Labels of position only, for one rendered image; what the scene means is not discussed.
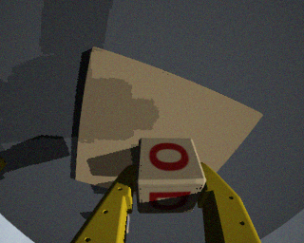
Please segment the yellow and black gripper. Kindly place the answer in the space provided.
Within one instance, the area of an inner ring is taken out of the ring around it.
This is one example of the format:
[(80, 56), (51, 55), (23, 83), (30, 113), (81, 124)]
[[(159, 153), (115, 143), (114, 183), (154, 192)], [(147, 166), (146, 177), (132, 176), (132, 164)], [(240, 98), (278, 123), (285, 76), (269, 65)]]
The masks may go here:
[[(208, 165), (200, 164), (206, 178), (198, 199), (205, 243), (261, 243), (240, 197)], [(123, 169), (70, 243), (125, 243), (135, 176), (136, 165)]]

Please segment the tan mat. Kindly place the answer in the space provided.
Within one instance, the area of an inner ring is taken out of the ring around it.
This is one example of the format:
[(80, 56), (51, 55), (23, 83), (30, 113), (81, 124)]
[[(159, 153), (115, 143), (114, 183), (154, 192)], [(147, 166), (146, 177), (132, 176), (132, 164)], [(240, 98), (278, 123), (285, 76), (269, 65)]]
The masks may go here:
[(76, 178), (109, 189), (137, 165), (140, 138), (191, 139), (217, 172), (263, 115), (178, 75), (93, 47), (85, 80)]

